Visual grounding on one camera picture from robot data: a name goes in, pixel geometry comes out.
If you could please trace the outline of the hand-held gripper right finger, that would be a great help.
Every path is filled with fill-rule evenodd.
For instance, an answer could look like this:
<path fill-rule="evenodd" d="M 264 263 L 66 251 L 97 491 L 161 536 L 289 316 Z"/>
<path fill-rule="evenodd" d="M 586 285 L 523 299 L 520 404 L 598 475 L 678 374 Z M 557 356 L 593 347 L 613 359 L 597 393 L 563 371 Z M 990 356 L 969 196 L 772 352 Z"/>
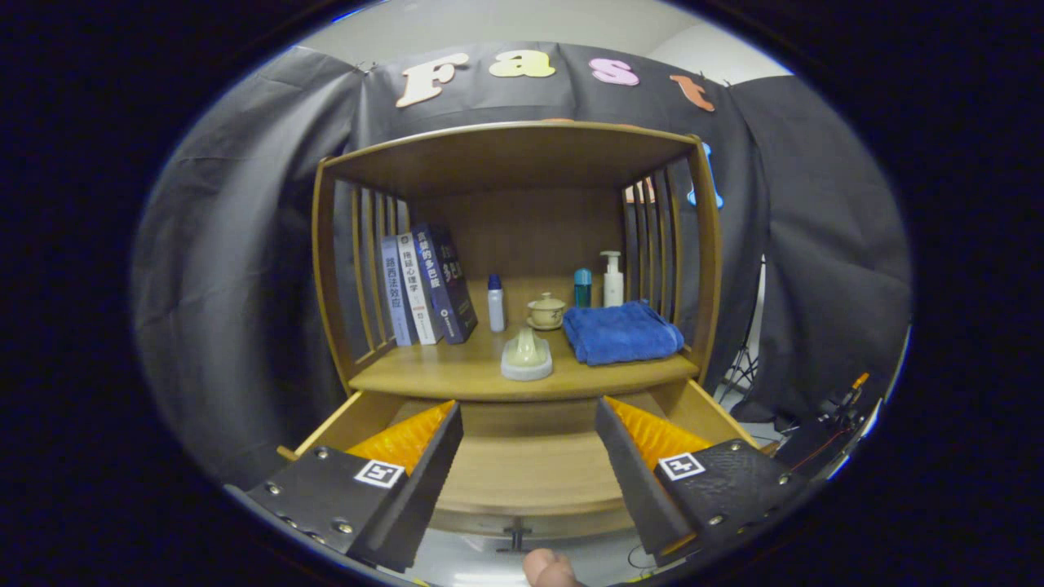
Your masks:
<path fill-rule="evenodd" d="M 793 512 L 810 486 L 745 439 L 712 443 L 608 396 L 595 430 L 640 543 L 659 564 L 737 549 Z"/>

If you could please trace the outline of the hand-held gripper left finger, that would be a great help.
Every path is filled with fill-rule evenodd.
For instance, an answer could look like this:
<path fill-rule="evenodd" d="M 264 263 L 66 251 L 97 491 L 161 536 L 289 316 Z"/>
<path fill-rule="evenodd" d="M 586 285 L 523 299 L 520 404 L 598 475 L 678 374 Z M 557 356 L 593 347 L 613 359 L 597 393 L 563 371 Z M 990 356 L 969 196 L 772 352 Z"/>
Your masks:
<path fill-rule="evenodd" d="M 460 442 L 462 413 L 450 400 L 351 448 L 306 449 L 269 479 L 226 492 L 318 558 L 402 573 L 414 565 Z"/>

